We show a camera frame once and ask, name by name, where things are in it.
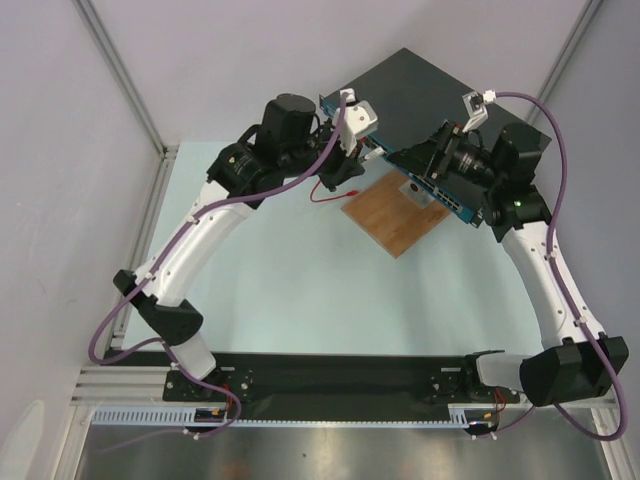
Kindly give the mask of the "silver SFP module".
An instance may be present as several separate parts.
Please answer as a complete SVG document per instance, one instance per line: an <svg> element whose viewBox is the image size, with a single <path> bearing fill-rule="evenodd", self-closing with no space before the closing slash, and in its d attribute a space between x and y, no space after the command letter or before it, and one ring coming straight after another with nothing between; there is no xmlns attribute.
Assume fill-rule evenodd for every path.
<svg viewBox="0 0 640 480"><path fill-rule="evenodd" d="M365 155L361 157L361 162L365 163L375 158L384 156L386 154L385 150L382 147L376 147L370 151L368 151Z"/></svg>

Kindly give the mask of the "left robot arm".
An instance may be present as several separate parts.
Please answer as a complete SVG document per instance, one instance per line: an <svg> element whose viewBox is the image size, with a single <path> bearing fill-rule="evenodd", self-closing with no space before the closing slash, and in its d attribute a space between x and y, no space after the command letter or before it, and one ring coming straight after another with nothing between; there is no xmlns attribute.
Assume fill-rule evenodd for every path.
<svg viewBox="0 0 640 480"><path fill-rule="evenodd" d="M220 151L163 247L135 270L115 275L125 303L137 310L183 369L185 388L195 398L211 399L220 388L216 360L200 334L204 318L186 298L202 267L264 200L311 176L335 189L363 174L360 140L377 125L371 105L352 89L340 91L338 107L324 122L310 99L278 95L266 104L260 123Z"/></svg>

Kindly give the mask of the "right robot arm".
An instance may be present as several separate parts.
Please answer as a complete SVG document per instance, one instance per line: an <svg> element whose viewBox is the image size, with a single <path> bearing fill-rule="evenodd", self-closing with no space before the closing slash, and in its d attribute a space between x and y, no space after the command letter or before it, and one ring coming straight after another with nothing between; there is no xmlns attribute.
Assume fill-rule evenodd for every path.
<svg viewBox="0 0 640 480"><path fill-rule="evenodd" d="M534 127L510 123L487 149L447 121L427 140L389 156L394 166L433 185L461 177L480 188L482 218L533 306L541 352L476 355L476 367L460 377L461 392L474 402L496 387L519 391L535 406L602 397L613 385L607 370L621 370L629 356L624 339L608 336L589 312L550 229L552 214L533 183L546 145Z"/></svg>

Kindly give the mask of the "wooden base board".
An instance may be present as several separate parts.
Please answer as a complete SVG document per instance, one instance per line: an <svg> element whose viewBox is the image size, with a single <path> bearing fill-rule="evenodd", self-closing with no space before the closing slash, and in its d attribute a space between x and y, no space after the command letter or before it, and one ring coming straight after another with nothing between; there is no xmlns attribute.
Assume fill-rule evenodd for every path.
<svg viewBox="0 0 640 480"><path fill-rule="evenodd" d="M417 207L399 191L407 181L411 180L393 170L341 207L393 258L403 255L450 215L450 210L434 198L427 208Z"/></svg>

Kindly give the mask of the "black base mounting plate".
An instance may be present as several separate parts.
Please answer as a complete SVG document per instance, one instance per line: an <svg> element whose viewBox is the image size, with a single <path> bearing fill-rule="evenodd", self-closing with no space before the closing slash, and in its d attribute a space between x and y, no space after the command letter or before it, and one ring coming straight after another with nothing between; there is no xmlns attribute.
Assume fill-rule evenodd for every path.
<svg viewBox="0 0 640 480"><path fill-rule="evenodd" d="M509 387L483 385L469 356L221 353L211 391L173 373L160 352L138 352L109 373L158 373L171 403L229 405L244 421L401 423L443 421L453 405L495 412L519 403Z"/></svg>

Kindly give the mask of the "metal stand bracket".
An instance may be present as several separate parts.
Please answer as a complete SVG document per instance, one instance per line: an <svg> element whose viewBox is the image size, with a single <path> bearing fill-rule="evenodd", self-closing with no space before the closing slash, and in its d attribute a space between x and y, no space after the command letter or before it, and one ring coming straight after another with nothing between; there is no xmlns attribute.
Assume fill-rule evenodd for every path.
<svg viewBox="0 0 640 480"><path fill-rule="evenodd" d="M427 208L434 201L433 197L426 190L411 181L407 181L401 185L399 191L421 209Z"/></svg>

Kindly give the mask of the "blue network switch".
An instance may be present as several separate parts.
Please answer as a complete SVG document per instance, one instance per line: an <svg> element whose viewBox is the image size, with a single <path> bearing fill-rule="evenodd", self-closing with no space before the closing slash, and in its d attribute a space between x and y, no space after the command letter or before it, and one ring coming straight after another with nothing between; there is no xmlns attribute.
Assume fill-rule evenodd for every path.
<svg viewBox="0 0 640 480"><path fill-rule="evenodd" d="M550 139L504 108L490 104L477 130L495 172L492 183L472 183L456 174L433 180L393 165L387 156L428 140L445 121L461 128L468 120L462 97L473 90L403 48L352 80L350 88L379 118L365 138L382 147L384 159L435 200L474 227L487 223L497 238L529 223L549 223L552 214L534 184L535 170Z"/></svg>

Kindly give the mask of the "aluminium frame rail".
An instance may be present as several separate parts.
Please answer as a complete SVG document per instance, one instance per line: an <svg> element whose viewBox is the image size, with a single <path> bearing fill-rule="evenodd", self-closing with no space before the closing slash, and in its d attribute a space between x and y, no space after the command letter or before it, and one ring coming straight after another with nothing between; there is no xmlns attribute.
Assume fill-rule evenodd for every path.
<svg viewBox="0 0 640 480"><path fill-rule="evenodd" d="M162 403L168 371L168 367L84 367L72 393L71 404L135 406Z"/></svg>

